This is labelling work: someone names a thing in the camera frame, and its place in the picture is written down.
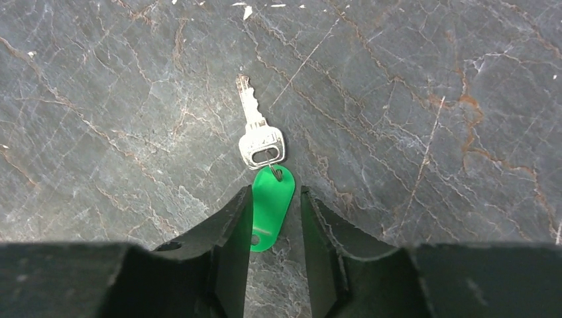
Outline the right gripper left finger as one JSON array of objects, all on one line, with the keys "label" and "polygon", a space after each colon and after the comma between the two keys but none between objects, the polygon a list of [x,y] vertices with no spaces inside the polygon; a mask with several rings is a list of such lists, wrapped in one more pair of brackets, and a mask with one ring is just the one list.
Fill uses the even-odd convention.
[{"label": "right gripper left finger", "polygon": [[4,242],[2,317],[242,317],[253,223],[243,187],[147,250],[127,242]]}]

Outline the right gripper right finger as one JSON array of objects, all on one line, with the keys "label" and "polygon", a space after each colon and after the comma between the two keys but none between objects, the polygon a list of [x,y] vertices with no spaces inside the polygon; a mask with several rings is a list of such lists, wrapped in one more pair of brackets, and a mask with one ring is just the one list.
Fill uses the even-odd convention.
[{"label": "right gripper right finger", "polygon": [[561,247],[461,242],[393,246],[301,188],[314,317],[560,317]]}]

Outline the key with green tag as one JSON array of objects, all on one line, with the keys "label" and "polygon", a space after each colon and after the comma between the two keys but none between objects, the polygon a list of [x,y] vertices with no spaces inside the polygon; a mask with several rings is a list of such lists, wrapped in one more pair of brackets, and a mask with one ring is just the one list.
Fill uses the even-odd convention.
[{"label": "key with green tag", "polygon": [[282,131],[268,124],[258,110],[258,100],[249,77],[235,81],[246,119],[239,151],[250,170],[257,171],[252,184],[253,229],[250,251],[264,252],[277,241],[292,201],[296,182],[291,171],[280,165],[286,158]]}]

